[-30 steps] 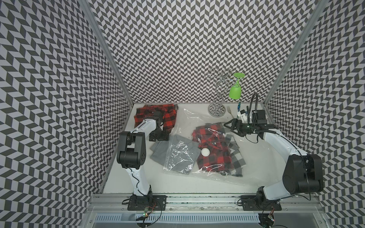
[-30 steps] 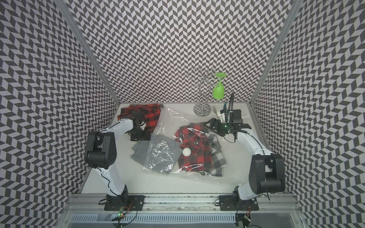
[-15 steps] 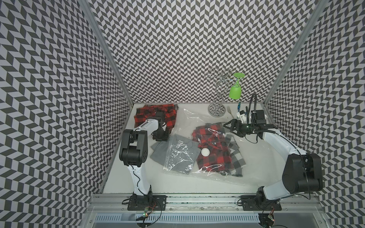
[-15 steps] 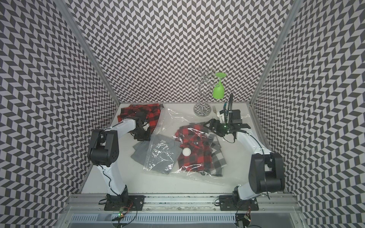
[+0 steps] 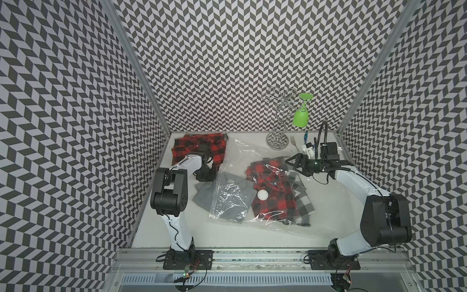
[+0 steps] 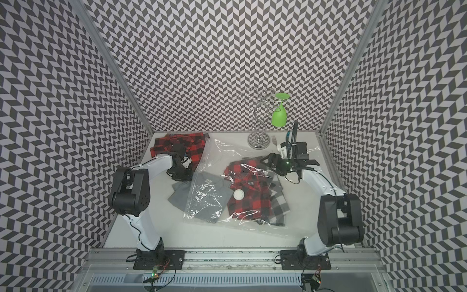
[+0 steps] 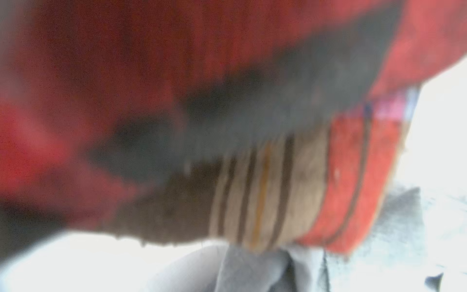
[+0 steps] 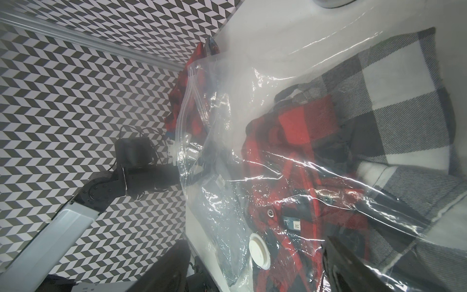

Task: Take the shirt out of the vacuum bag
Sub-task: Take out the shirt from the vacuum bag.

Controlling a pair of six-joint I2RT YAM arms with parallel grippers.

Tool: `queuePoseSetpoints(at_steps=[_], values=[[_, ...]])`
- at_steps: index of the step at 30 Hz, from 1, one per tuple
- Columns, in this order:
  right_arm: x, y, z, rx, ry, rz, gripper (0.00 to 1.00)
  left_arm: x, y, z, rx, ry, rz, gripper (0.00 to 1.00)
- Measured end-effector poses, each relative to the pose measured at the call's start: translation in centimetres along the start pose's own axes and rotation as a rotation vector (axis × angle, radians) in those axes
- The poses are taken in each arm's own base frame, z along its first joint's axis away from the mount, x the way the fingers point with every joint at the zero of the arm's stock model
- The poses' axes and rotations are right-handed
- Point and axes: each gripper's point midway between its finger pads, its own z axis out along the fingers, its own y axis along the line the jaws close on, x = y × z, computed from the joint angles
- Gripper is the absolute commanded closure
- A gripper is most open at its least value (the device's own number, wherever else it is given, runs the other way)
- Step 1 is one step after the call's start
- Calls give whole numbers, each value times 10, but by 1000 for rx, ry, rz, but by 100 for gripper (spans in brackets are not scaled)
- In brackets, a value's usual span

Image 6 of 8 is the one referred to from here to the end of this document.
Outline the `red black checked shirt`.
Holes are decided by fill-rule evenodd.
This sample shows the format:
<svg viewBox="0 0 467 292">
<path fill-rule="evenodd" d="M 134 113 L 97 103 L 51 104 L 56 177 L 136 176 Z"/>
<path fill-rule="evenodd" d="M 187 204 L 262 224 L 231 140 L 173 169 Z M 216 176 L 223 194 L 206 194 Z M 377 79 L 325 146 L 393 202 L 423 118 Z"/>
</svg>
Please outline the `red black checked shirt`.
<svg viewBox="0 0 467 292">
<path fill-rule="evenodd" d="M 191 159 L 188 168 L 195 171 L 201 161 L 208 139 L 209 135 L 207 133 L 167 134 L 154 140 L 150 153 L 153 158 L 159 152 L 180 152 L 185 150 L 184 154 L 181 154 L 182 161 L 186 158 Z"/>
</svg>

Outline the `grey garment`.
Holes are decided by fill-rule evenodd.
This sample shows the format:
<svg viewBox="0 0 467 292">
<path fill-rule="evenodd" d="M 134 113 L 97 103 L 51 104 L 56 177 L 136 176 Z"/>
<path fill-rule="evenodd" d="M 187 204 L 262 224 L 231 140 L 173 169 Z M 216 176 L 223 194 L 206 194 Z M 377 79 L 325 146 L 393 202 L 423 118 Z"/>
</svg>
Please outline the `grey garment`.
<svg viewBox="0 0 467 292">
<path fill-rule="evenodd" d="M 220 175 L 199 172 L 192 181 L 176 182 L 168 198 L 189 219 L 216 223 L 233 195 L 231 182 Z"/>
</svg>

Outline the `clear vacuum bag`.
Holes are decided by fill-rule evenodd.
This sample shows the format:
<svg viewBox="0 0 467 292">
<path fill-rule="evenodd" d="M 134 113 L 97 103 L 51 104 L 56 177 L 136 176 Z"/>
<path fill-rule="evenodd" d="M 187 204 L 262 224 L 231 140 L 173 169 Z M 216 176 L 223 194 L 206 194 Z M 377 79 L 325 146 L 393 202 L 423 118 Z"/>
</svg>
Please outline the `clear vacuum bag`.
<svg viewBox="0 0 467 292">
<path fill-rule="evenodd" d="M 209 139 L 192 177 L 184 221 L 280 237 L 316 233 L 319 197 L 303 177 L 280 176 L 261 163 L 269 154 Z"/>
</svg>

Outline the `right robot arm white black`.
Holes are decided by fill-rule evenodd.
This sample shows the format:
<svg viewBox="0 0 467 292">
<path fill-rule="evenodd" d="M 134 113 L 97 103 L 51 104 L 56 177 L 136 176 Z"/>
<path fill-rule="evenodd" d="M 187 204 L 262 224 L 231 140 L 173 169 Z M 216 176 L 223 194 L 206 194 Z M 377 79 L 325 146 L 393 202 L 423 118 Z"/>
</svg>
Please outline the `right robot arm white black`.
<svg viewBox="0 0 467 292">
<path fill-rule="evenodd" d="M 305 182 L 319 199 L 317 232 L 303 238 L 299 253 L 305 256 L 318 256 L 336 246 L 353 245 L 363 241 L 364 225 L 361 201 L 358 196 L 347 193 L 327 178 L 319 163 L 314 159 L 282 158 L 271 153 L 260 159 L 278 176 L 289 173 L 298 175 L 298 182 Z"/>
</svg>

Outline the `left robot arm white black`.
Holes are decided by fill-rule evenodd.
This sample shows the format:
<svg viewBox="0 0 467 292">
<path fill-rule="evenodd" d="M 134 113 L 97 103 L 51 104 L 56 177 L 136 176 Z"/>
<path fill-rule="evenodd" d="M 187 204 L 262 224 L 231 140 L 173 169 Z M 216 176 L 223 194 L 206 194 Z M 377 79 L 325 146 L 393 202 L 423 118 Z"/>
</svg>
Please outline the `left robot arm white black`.
<svg viewBox="0 0 467 292">
<path fill-rule="evenodd" d="M 137 250 L 156 253 L 163 249 L 147 208 L 151 200 L 150 181 L 174 168 L 184 168 L 185 158 L 176 152 L 159 152 L 151 160 L 133 167 L 119 167 L 114 173 L 109 206 L 130 225 Z"/>
</svg>

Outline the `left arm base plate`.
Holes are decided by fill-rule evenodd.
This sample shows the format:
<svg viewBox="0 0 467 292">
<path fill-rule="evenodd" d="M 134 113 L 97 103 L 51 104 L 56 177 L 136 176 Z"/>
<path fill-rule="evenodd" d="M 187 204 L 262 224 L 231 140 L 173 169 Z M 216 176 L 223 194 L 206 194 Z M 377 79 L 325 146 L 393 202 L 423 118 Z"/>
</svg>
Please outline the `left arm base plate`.
<svg viewBox="0 0 467 292">
<path fill-rule="evenodd" d="M 141 251 L 136 250 L 133 270 L 176 270 L 182 269 L 185 250 Z"/>
</svg>

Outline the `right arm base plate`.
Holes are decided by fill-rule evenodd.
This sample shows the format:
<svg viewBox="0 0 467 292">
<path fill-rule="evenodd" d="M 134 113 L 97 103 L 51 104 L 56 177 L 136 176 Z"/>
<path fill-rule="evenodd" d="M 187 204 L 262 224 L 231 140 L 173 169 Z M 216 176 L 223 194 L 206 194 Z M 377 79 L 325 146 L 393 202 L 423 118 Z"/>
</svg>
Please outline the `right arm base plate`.
<svg viewBox="0 0 467 292">
<path fill-rule="evenodd" d="M 282 270 L 331 270 L 331 261 L 327 253 L 309 256 L 306 253 L 300 254 L 298 250 L 281 250 L 279 260 Z"/>
</svg>

